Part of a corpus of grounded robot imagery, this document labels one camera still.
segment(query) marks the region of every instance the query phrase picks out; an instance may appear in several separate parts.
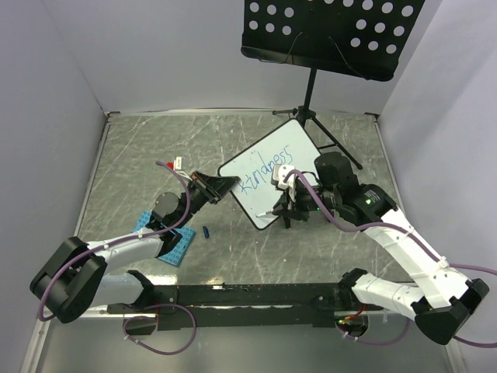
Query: whiteboard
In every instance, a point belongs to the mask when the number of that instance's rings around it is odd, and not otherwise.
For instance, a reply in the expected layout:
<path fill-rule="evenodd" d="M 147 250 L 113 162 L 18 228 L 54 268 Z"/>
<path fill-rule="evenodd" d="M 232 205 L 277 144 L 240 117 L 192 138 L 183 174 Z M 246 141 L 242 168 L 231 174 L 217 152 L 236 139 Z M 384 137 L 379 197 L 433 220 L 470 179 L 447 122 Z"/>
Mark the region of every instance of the whiteboard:
<path fill-rule="evenodd" d="M 241 181 L 231 194 L 257 229 L 265 229 L 277 217 L 256 215 L 271 211 L 281 191 L 271 184 L 275 165 L 292 165 L 300 171 L 316 172 L 314 160 L 320 155 L 307 132 L 289 120 L 219 167 L 219 176 L 238 176 Z"/>

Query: wall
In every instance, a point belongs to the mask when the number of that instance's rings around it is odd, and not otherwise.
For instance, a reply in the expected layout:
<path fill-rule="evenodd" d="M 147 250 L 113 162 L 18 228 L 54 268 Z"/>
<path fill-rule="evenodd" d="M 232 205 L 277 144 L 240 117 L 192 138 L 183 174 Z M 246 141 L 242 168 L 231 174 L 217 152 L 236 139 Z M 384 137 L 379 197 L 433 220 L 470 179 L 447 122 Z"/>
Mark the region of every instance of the wall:
<path fill-rule="evenodd" d="M 74 231 L 104 117 L 40 1 L 2 1 L 0 17 L 0 361 L 14 372 L 30 280 Z"/>
<path fill-rule="evenodd" d="M 242 56 L 243 0 L 42 1 L 106 111 L 304 102 L 306 68 Z M 320 71 L 312 106 L 380 113 L 440 2 L 426 1 L 392 81 Z"/>
<path fill-rule="evenodd" d="M 453 263 L 497 268 L 497 2 L 446 0 L 380 117 L 405 209 Z M 497 340 L 497 281 L 460 336 Z M 495 352 L 463 347 L 469 372 Z"/>

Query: perforated metal panel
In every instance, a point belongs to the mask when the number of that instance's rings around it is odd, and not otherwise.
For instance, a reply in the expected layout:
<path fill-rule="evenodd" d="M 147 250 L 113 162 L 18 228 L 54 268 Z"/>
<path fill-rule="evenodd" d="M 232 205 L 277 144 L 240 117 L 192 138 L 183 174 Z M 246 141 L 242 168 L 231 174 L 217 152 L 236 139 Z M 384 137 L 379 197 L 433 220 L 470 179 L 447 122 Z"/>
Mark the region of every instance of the perforated metal panel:
<path fill-rule="evenodd" d="M 245 0 L 242 53 L 387 81 L 394 76 L 423 4 L 424 0 Z"/>

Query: small blue object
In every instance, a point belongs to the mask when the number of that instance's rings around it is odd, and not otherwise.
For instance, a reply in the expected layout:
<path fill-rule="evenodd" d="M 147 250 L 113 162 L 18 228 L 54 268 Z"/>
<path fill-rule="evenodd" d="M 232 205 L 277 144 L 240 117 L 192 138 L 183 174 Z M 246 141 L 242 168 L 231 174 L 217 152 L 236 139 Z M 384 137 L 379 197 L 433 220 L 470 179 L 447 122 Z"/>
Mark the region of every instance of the small blue object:
<path fill-rule="evenodd" d="M 202 229 L 203 229 L 203 235 L 205 236 L 206 239 L 208 239 L 210 237 L 209 229 L 207 229 L 205 225 L 202 227 Z"/>
<path fill-rule="evenodd" d="M 145 225 L 147 225 L 148 222 L 150 221 L 150 217 L 151 213 L 148 211 L 144 211 L 143 214 L 141 214 L 140 218 L 138 219 L 136 227 L 134 227 L 131 233 L 136 232 L 142 229 Z M 182 239 L 178 242 L 178 244 L 175 246 L 175 248 L 172 251 L 170 251 L 169 253 L 163 256 L 159 256 L 157 259 L 169 263 L 175 267 L 179 267 L 181 261 L 185 257 L 188 246 L 190 245 L 190 243 L 192 243 L 193 237 L 195 237 L 195 231 L 189 227 L 182 227 L 174 229 L 172 232 L 180 233 L 183 236 Z"/>

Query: table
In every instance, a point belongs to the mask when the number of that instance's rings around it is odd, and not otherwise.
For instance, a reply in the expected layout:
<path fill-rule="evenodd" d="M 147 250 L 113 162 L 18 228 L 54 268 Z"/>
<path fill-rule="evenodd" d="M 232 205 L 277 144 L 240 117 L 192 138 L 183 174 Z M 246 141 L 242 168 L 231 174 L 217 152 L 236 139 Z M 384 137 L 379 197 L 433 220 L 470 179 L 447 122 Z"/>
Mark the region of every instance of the table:
<path fill-rule="evenodd" d="M 159 193 L 182 191 L 174 176 L 154 164 L 156 159 L 180 155 L 189 171 L 215 175 L 224 161 L 287 119 L 253 111 L 111 114 L 80 237 L 90 241 L 127 234 Z M 380 185 L 397 200 L 375 118 L 324 113 L 318 119 L 363 163 L 364 170 L 356 170 L 360 181 Z M 306 130 L 317 145 L 328 144 L 313 123 Z M 203 225 L 209 239 L 203 237 Z M 339 231 L 320 213 L 289 230 L 277 221 L 260 232 L 229 195 L 218 205 L 206 205 L 188 226 L 198 234 L 179 268 L 150 259 L 116 273 L 139 270 L 156 284 L 299 284 L 338 282 L 358 267 L 387 280 L 408 281 L 376 242 Z"/>

